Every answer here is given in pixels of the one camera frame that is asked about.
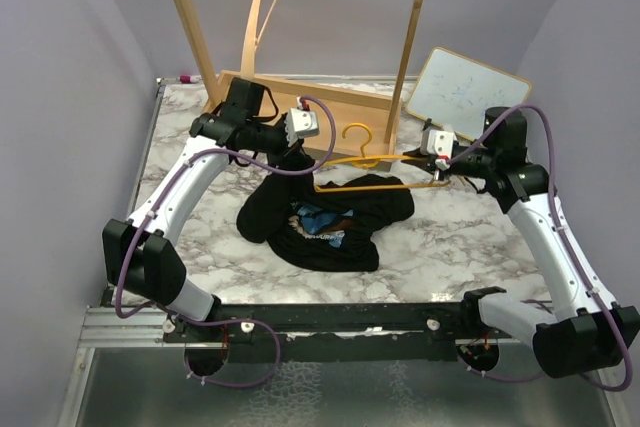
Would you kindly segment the black printed t shirt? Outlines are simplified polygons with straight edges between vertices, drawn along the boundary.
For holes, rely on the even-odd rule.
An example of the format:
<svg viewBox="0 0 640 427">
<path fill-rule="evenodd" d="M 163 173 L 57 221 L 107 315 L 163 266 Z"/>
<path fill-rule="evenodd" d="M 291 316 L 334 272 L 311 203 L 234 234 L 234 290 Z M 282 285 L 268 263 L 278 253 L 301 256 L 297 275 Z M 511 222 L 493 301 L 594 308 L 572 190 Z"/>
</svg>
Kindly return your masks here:
<svg viewBox="0 0 640 427">
<path fill-rule="evenodd" d="M 240 235 L 266 242 L 286 262 L 329 272 L 374 272 L 379 253 L 372 236 L 415 211 L 397 177 L 366 174 L 343 185 L 356 191 L 320 193 L 314 176 L 269 174 L 236 218 Z"/>
</svg>

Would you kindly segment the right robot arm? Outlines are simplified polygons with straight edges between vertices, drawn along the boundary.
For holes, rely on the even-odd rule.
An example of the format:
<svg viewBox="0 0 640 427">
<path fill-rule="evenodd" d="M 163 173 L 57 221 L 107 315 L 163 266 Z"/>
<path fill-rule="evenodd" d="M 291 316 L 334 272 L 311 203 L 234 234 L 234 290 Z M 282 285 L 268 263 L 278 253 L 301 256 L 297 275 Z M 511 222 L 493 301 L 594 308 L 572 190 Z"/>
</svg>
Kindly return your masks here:
<svg viewBox="0 0 640 427">
<path fill-rule="evenodd" d="M 482 135 L 468 146 L 454 132 L 426 125 L 419 147 L 406 163 L 437 180 L 472 177 L 517 228 L 542 272 L 553 310 L 545 312 L 512 298 L 505 289 L 487 287 L 465 293 L 461 330 L 481 338 L 497 329 L 532 349 L 551 378 L 622 365 L 629 387 L 633 364 L 629 348 L 639 332 L 639 312 L 623 307 L 591 267 L 568 220 L 556 186 L 552 134 L 547 132 L 548 164 L 527 159 L 527 107 L 492 107 L 484 114 Z"/>
</svg>

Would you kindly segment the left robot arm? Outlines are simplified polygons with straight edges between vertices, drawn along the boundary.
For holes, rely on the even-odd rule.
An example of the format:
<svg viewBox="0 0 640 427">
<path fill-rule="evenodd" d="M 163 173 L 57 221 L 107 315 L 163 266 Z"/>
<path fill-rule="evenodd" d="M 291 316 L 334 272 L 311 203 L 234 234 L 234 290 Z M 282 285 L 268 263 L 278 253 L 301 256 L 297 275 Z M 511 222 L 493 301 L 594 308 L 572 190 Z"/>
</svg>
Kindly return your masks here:
<svg viewBox="0 0 640 427">
<path fill-rule="evenodd" d="M 270 92 L 263 84 L 234 78 L 226 98 L 192 121 L 179 158 L 150 197 L 126 220 L 107 222 L 102 231 L 104 260 L 119 317 L 137 312 L 123 308 L 123 295 L 129 292 L 185 318 L 186 329 L 199 341 L 218 335 L 220 300 L 190 280 L 176 251 L 192 211 L 236 159 L 255 164 L 254 156 L 265 154 L 269 160 L 260 168 L 290 178 L 315 169 L 312 163 L 295 168 L 282 163 L 300 150 L 305 138 L 319 132 L 317 115 L 309 107 L 311 97 L 298 97 L 289 110 L 262 116 L 261 103 Z"/>
</svg>

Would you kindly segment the light wooden hanger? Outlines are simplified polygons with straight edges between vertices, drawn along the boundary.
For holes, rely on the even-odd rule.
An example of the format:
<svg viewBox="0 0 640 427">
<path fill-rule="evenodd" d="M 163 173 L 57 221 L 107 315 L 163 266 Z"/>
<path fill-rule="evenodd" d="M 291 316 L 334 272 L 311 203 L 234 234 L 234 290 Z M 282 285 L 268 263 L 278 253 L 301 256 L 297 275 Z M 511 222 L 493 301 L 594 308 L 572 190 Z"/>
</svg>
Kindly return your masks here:
<svg viewBox="0 0 640 427">
<path fill-rule="evenodd" d="M 261 16 L 262 0 L 252 0 L 248 14 L 240 63 L 240 76 L 255 77 L 255 61 L 258 47 L 278 0 L 272 0 L 264 16 Z"/>
</svg>

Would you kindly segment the small whiteboard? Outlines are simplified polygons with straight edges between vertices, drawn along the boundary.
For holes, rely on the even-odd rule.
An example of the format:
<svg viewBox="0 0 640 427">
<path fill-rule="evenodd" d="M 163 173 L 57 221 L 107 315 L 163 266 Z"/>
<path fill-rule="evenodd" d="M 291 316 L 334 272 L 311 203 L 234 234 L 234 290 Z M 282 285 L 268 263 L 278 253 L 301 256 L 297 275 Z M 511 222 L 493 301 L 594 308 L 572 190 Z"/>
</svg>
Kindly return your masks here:
<svg viewBox="0 0 640 427">
<path fill-rule="evenodd" d="M 520 104 L 531 90 L 526 79 L 436 47 L 429 54 L 405 110 L 421 120 L 450 126 L 458 136 L 474 140 L 483 132 L 487 109 Z"/>
</svg>

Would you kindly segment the pink capped marker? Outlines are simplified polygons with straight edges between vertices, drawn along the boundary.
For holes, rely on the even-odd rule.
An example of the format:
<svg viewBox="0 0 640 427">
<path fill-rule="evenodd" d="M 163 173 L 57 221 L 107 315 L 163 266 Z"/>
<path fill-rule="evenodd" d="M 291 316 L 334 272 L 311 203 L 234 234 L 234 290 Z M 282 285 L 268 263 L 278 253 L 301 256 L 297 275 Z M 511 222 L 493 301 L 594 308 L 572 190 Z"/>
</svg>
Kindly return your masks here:
<svg viewBox="0 0 640 427">
<path fill-rule="evenodd" d="M 197 84 L 200 82 L 200 77 L 198 75 L 181 75 L 179 82 L 182 84 Z"/>
</svg>

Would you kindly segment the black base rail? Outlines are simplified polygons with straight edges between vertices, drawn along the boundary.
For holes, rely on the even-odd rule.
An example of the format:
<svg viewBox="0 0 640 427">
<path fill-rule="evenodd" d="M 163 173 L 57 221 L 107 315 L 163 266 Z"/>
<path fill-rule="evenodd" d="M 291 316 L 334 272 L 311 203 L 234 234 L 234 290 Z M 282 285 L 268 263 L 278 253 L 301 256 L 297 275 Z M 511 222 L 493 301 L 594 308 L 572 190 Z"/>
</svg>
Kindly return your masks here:
<svg viewBox="0 0 640 427">
<path fill-rule="evenodd" d="M 264 322 L 277 334 L 283 362 L 454 361 L 458 344 L 506 337 L 466 324 L 459 302 L 225 304 L 217 318 L 248 322 L 253 329 L 246 333 L 238 324 L 199 327 L 179 320 L 163 341 L 211 351 L 227 339 L 230 361 L 268 363 L 276 358 L 276 346 L 258 325 Z"/>
</svg>

